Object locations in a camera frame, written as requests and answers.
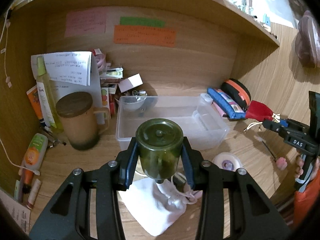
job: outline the human hand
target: human hand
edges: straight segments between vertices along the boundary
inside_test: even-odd
[[[303,167],[303,164],[304,164],[304,161],[301,159],[300,155],[298,155],[297,158],[296,158],[296,164],[298,165],[298,167],[296,168],[296,174],[294,175],[294,177],[295,178],[299,178],[300,175],[303,174],[302,167]],[[319,159],[317,158],[315,167],[313,168],[311,176],[310,176],[310,181],[313,180],[316,177],[318,169],[319,169]]]

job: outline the clear plastic storage box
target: clear plastic storage box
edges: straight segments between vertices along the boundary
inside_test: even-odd
[[[205,150],[218,146],[229,132],[218,112],[201,97],[147,96],[121,97],[116,139],[126,150],[140,124],[152,118],[176,122],[188,137],[191,147]]]

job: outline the green glass jar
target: green glass jar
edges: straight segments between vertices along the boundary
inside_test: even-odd
[[[183,132],[179,125],[167,119],[150,119],[136,131],[144,173],[162,183],[177,170]]]

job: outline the wooden shelf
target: wooden shelf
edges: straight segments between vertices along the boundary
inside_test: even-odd
[[[73,10],[95,6],[145,7],[177,12],[280,45],[279,41],[252,17],[226,0],[23,0],[15,10],[25,7],[51,14],[66,8]]]

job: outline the metal screw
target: metal screw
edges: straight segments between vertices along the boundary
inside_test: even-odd
[[[117,163],[116,161],[109,161],[109,162],[108,162],[108,165],[109,165],[110,167],[116,167],[116,166],[118,165],[118,163]]]
[[[246,171],[244,168],[239,168],[239,169],[238,169],[238,173],[239,173],[240,175],[246,175],[246,174],[247,174],[247,171]]]
[[[204,167],[209,167],[211,165],[211,162],[205,160],[205,161],[201,162],[201,165],[204,166]]]
[[[76,168],[76,169],[73,170],[72,173],[73,173],[74,175],[79,175],[81,172],[82,172],[82,170],[81,170],[80,168]]]

